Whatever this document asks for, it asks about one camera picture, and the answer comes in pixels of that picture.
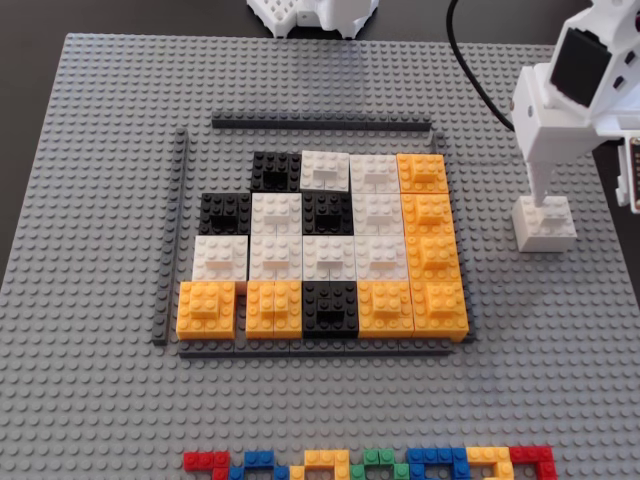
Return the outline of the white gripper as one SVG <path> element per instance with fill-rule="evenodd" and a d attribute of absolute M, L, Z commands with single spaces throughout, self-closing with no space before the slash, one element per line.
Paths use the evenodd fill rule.
<path fill-rule="evenodd" d="M 537 208 L 553 162 L 639 129 L 638 13 L 637 1 L 594 1 L 565 22 L 550 62 L 522 70 L 512 117 Z"/>

